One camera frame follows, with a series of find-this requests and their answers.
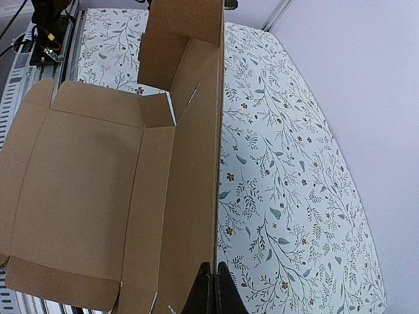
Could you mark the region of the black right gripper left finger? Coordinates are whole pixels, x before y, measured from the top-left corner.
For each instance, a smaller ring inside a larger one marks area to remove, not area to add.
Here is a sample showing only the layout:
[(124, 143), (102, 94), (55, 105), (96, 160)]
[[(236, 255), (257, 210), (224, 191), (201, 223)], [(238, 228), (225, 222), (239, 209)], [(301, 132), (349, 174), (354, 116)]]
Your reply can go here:
[(184, 305), (184, 314), (213, 313), (213, 274), (211, 264), (203, 262)]

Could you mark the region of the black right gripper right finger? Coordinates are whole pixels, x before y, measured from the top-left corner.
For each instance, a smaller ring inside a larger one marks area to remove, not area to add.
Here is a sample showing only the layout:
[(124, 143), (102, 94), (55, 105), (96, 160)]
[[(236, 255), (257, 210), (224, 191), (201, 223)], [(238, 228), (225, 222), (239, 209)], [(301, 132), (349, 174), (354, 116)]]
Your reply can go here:
[(220, 262), (214, 277), (214, 313), (244, 313), (244, 304), (225, 262)]

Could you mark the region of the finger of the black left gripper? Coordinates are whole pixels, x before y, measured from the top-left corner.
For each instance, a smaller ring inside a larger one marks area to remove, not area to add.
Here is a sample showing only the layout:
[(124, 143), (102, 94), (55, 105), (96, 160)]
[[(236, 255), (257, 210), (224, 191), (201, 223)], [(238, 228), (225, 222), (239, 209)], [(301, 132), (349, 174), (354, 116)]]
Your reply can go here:
[(238, 0), (224, 0), (224, 8), (225, 9), (237, 9), (238, 8)]

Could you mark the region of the brown cardboard box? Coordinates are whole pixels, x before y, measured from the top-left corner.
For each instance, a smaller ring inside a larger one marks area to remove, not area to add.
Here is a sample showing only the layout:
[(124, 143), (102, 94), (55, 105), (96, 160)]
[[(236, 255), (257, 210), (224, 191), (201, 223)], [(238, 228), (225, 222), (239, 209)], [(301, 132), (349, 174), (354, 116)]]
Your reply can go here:
[(1, 150), (5, 286), (113, 313), (180, 312), (215, 261), (222, 1), (153, 1), (141, 96), (51, 78)]

